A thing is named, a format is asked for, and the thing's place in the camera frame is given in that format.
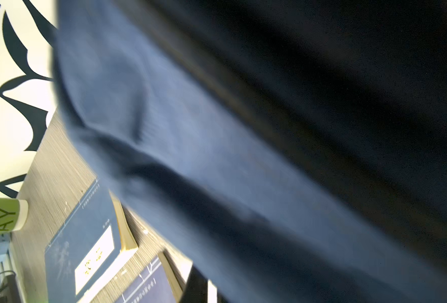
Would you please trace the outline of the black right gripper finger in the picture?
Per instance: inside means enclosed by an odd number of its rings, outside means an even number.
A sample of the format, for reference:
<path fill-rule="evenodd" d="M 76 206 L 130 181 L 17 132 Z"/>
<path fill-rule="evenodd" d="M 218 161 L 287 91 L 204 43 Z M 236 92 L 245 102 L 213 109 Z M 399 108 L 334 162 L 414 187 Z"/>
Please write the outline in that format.
<path fill-rule="evenodd" d="M 179 303 L 207 303 L 208 280 L 192 266 Z"/>

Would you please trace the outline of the navy blue school backpack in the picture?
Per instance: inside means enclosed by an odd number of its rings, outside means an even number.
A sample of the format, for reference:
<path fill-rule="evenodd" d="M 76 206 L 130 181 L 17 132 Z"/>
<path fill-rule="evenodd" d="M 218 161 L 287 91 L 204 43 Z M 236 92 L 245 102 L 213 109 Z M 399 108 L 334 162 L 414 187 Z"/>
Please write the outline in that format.
<path fill-rule="evenodd" d="M 59 112 L 229 302 L 447 302 L 447 1 L 58 1 Z"/>

